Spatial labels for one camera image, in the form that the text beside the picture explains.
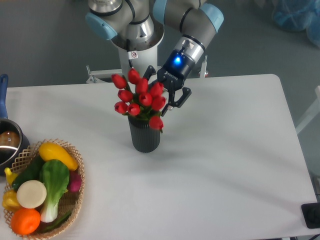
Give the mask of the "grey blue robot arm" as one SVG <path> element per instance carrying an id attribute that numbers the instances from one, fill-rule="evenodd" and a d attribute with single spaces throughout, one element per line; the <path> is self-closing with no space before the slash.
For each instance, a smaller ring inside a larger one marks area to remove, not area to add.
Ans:
<path id="1" fill-rule="evenodd" d="M 121 70 L 135 68 L 168 91 L 165 110 L 180 108 L 191 95 L 184 86 L 224 16 L 205 0 L 90 0 L 85 20 L 99 37 L 118 48 Z M 172 53 L 158 67 L 164 27 L 181 33 Z"/>

